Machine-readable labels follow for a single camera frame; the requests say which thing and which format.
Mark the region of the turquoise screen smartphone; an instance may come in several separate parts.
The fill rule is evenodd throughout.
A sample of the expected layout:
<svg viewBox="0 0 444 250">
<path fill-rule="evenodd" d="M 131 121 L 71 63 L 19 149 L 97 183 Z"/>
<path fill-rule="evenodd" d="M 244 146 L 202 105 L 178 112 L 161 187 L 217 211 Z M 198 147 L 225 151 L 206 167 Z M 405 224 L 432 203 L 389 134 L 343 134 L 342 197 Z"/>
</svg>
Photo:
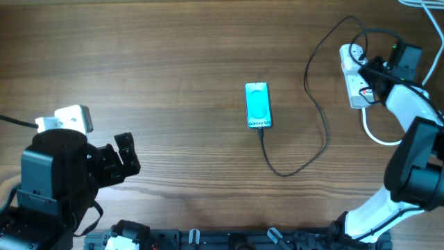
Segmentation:
<svg viewBox="0 0 444 250">
<path fill-rule="evenodd" d="M 246 83 L 245 87 L 246 117 L 249 128 L 272 127 L 271 105 L 268 83 Z"/>
</svg>

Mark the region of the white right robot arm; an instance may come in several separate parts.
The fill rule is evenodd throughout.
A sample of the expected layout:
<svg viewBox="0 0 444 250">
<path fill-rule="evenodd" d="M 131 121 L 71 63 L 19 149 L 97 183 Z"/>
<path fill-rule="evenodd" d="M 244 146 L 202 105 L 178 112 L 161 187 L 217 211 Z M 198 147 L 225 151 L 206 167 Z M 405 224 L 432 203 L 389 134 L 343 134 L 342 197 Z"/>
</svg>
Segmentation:
<svg viewBox="0 0 444 250">
<path fill-rule="evenodd" d="M 414 83 L 422 49 L 397 42 L 388 60 L 366 60 L 356 44 L 339 49 L 347 83 L 359 76 L 360 94 L 370 92 L 404 129 L 388 162 L 383 186 L 363 205 L 343 213 L 330 224 L 325 243 L 337 249 L 381 249 L 381 236 L 402 220 L 443 206 L 443 115 L 428 93 Z"/>
</svg>

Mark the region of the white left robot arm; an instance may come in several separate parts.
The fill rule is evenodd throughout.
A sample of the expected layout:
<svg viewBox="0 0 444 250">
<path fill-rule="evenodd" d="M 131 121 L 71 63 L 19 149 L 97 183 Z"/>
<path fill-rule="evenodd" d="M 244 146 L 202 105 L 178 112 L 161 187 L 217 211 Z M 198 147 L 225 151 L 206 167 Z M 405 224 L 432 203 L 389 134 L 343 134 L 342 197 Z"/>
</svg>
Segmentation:
<svg viewBox="0 0 444 250">
<path fill-rule="evenodd" d="M 1 208 L 1 248 L 71 249 L 86 212 L 103 214 L 99 190 L 140 172 L 133 135 L 114 139 L 117 149 L 70 129 L 35 135 L 22 154 L 21 182 Z"/>
</svg>

